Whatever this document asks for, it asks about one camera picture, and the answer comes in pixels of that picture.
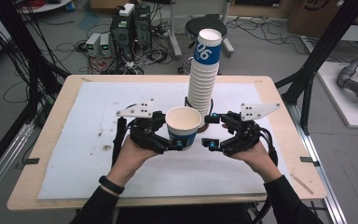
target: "person's left hand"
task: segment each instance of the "person's left hand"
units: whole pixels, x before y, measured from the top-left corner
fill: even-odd
[[[152,150],[139,147],[127,135],[117,161],[106,178],[124,187],[146,160],[157,155],[158,153]]]

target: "wooden table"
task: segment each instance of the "wooden table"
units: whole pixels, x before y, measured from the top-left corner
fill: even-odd
[[[75,102],[78,90],[83,82],[188,82],[189,76],[92,76],[72,75],[62,87],[60,95],[53,106],[48,120],[37,139],[30,158],[40,158],[38,164],[26,165],[14,188],[7,207],[10,210],[80,208],[86,200],[38,200],[37,194],[42,186],[48,166],[48,160],[55,147],[66,118]],[[284,105],[280,94],[270,77],[223,76],[217,77],[219,83],[255,84],[260,100],[265,104],[279,103]],[[309,154],[298,136],[287,110],[281,109],[268,115],[275,133],[275,144],[279,145],[287,169],[292,177],[292,185],[300,199],[322,199],[326,196],[324,185],[317,174],[313,163],[302,162],[300,157]],[[117,206],[140,206],[162,204],[194,204],[194,203],[240,203],[264,201],[266,195],[214,195],[214,196],[182,196],[164,198],[125,198],[118,201]]]

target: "blue paper cup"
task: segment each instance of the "blue paper cup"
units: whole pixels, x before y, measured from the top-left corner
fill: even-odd
[[[221,42],[220,32],[214,29],[200,31],[193,57],[199,70],[211,71],[219,67]]]
[[[189,149],[194,143],[197,129],[201,123],[199,111],[187,106],[178,106],[167,112],[165,121],[173,143],[180,140],[183,143],[183,148]]]

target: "person's right hand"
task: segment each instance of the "person's right hand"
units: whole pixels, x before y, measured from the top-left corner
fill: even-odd
[[[231,158],[246,162],[253,171],[261,175],[266,183],[282,176],[261,142],[258,142],[254,147],[232,155]]]

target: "power supply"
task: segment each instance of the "power supply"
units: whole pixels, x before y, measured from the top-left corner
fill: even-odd
[[[110,34],[101,34],[101,51],[104,57],[112,57],[115,52]]]
[[[92,34],[86,42],[86,47],[90,57],[98,57],[101,53],[101,34]]]

